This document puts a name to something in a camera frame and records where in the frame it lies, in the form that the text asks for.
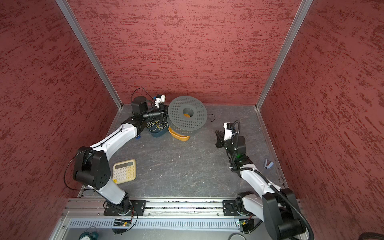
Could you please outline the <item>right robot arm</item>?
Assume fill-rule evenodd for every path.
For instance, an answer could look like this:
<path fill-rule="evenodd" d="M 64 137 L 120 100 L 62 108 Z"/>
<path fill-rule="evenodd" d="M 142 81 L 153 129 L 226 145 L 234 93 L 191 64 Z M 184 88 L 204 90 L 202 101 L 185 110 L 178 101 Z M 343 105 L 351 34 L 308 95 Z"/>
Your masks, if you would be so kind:
<path fill-rule="evenodd" d="M 274 184 L 257 169 L 247 156 L 245 138 L 231 130 L 216 131 L 215 134 L 216 147 L 225 149 L 230 159 L 230 170 L 254 190 L 254 193 L 239 196 L 238 210 L 259 218 L 273 240 L 296 240 L 304 233 L 313 240 L 314 232 L 301 213 L 294 192 Z"/>

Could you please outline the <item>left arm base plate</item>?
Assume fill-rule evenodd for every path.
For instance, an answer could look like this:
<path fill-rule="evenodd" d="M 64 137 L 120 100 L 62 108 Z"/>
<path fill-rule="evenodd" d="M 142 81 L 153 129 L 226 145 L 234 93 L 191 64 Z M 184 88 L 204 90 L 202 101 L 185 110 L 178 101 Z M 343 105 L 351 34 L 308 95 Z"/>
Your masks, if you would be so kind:
<path fill-rule="evenodd" d="M 105 202 L 104 216 L 118 216 L 129 217 L 132 215 L 143 216 L 146 209 L 146 200 L 130 200 L 130 203 L 126 209 L 122 206 L 116 206 L 109 202 Z"/>

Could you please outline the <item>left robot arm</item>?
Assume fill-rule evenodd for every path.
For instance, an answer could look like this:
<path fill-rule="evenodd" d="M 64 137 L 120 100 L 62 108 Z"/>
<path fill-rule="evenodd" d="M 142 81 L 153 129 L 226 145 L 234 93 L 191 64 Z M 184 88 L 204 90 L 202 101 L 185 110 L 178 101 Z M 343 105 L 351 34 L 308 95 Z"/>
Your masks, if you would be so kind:
<path fill-rule="evenodd" d="M 127 118 L 112 134 L 91 147 L 81 147 L 74 157 L 73 179 L 95 190 L 106 200 L 107 210 L 120 216 L 134 214 L 128 193 L 112 179 L 110 158 L 128 141 L 137 138 L 147 129 L 155 138 L 168 131 L 168 107 L 166 97 L 154 97 L 153 106 L 144 96 L 131 102 L 132 116 Z"/>

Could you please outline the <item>grey perforated cable spool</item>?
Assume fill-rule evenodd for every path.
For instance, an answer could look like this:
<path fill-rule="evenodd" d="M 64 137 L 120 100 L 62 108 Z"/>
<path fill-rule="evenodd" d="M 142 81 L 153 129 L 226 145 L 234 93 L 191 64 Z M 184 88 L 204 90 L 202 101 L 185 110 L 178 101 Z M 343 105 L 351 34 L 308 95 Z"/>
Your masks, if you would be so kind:
<path fill-rule="evenodd" d="M 207 119 L 206 107 L 194 97 L 180 96 L 169 104 L 168 121 L 177 134 L 192 136 L 205 125 Z"/>

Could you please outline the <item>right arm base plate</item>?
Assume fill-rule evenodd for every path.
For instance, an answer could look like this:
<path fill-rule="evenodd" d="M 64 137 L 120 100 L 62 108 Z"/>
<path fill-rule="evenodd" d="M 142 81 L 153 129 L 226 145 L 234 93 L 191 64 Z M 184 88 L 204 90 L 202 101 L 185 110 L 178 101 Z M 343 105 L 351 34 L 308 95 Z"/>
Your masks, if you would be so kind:
<path fill-rule="evenodd" d="M 224 200 L 222 204 L 225 217 L 246 217 L 250 215 L 248 212 L 241 210 L 236 200 Z"/>

